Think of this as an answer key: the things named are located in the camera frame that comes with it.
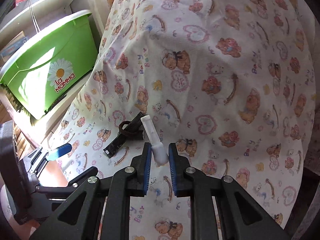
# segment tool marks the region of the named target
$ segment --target green plastic tub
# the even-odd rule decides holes
[[[77,80],[92,69],[98,52],[89,10],[66,16],[29,39],[0,70],[0,84],[40,119]]]

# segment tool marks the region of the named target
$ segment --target daisy sticker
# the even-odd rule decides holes
[[[48,81],[54,86],[56,93],[59,93],[76,75],[72,69],[72,63],[63,59],[50,63]]]
[[[59,83],[55,81],[58,81],[58,79],[60,78],[64,81],[72,73],[72,63],[70,61],[65,60],[64,58],[58,59],[56,62],[50,63],[48,76],[48,81],[51,81],[50,86],[58,88]]]

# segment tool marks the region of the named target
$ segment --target white plastic object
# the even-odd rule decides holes
[[[155,126],[153,125],[150,115],[146,115],[142,117],[141,122],[149,137],[149,140],[151,143],[151,150],[152,150],[155,162],[159,166],[166,164],[169,161],[169,157],[166,151],[164,150],[162,142],[160,142],[160,138],[157,134]]]

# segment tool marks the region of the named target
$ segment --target patterned fabric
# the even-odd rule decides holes
[[[308,44],[288,0],[115,0],[96,65],[52,136],[70,142],[68,180],[94,165],[112,176],[141,154],[103,152],[119,124],[152,117],[208,176],[230,175],[284,228],[312,132]],[[169,164],[153,161],[148,195],[132,198],[130,239],[189,239],[190,202],[172,195]]]

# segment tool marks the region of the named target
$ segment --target white shelf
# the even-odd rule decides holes
[[[54,127],[60,123],[63,115],[69,108],[73,99],[79,93],[81,88],[87,82],[90,77],[91,72],[84,75],[79,79],[67,92],[65,98],[63,98],[59,103],[57,103],[51,111],[44,115],[40,120],[37,120],[34,126],[30,123],[30,116],[24,111],[16,112],[13,108],[11,102],[6,97],[6,91],[0,88],[0,101],[10,114],[13,121],[21,129],[27,140],[37,148],[41,142],[50,134]]]
[[[73,0],[30,0],[37,21],[50,12],[69,7]],[[33,26],[28,0],[10,11],[0,24],[0,48],[3,48],[19,32]]]

